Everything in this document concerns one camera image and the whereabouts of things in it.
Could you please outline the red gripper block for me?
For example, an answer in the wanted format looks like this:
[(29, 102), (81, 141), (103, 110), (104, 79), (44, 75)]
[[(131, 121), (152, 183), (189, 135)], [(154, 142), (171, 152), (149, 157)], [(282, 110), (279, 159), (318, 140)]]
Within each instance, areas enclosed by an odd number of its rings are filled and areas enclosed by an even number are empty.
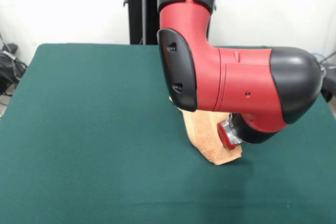
[(229, 151), (234, 150), (236, 148), (235, 144), (232, 144), (226, 134), (226, 131), (221, 123), (218, 123), (218, 136), (223, 146)]

